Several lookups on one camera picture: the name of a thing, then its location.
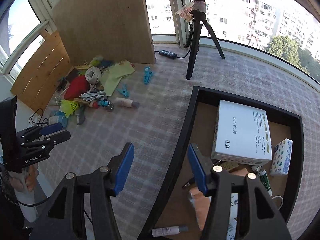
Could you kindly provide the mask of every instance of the checkered carpet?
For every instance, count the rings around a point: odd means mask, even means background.
[[[177,45],[155,45],[179,56],[187,51]],[[231,52],[222,60],[216,49],[201,47],[191,80],[186,80],[188,57],[170,60],[156,54],[154,76],[143,83],[143,67],[121,81],[139,109],[115,107],[87,109],[86,121],[69,121],[71,139],[57,145],[40,163],[55,188],[67,172],[90,173],[108,164],[126,142],[135,147],[135,158],[123,192],[112,198],[122,239],[135,240],[156,199],[177,143],[194,85],[222,90],[263,101],[302,116],[304,168],[299,195],[288,222],[297,239],[320,207],[320,95],[309,85],[267,63]],[[90,210],[89,198],[85,208]]]

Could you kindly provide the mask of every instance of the red cloth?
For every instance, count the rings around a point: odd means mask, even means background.
[[[85,76],[78,76],[70,83],[68,87],[64,99],[65,100],[73,100],[73,98],[79,98],[81,94],[87,92],[90,86]]]

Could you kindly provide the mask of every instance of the glass window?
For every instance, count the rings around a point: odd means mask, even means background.
[[[23,54],[18,59],[17,63],[13,66],[10,71],[10,75],[17,79],[23,67],[26,65],[28,60],[32,57],[32,55],[36,52],[36,50],[40,47],[40,45],[44,42],[44,38],[42,36],[38,36],[29,47],[23,52]]]
[[[210,19],[210,25],[218,39],[227,39],[265,50],[310,73],[320,82],[320,53],[317,53],[320,47],[320,23],[296,1],[205,2],[208,4],[206,18]],[[228,19],[228,24],[221,24],[224,23],[224,19]],[[209,36],[206,28],[201,29],[201,35]],[[290,56],[286,53],[287,50],[291,50]]]
[[[175,34],[169,0],[146,0],[146,3],[151,5],[151,8],[147,7],[151,33]]]
[[[39,23],[28,0],[13,2],[0,23],[0,63],[2,65]]]

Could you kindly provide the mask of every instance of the apartment building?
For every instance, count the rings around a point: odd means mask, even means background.
[[[206,16],[220,39],[248,44],[251,0],[206,0]],[[209,36],[205,27],[202,36]]]
[[[308,49],[312,56],[320,59],[320,23],[304,8],[285,6],[276,12],[275,36],[289,36],[302,49]]]
[[[146,0],[152,34],[175,33],[169,0]]]
[[[251,5],[253,17],[249,24],[251,27],[249,46],[266,50],[273,36],[276,8],[271,0],[252,0]]]

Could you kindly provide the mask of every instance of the white bottle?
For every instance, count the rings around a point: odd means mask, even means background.
[[[154,228],[152,229],[151,233],[154,237],[156,236],[169,236],[169,235],[176,235],[180,232],[187,232],[188,227],[187,226],[175,226],[175,227],[169,227],[169,228]]]

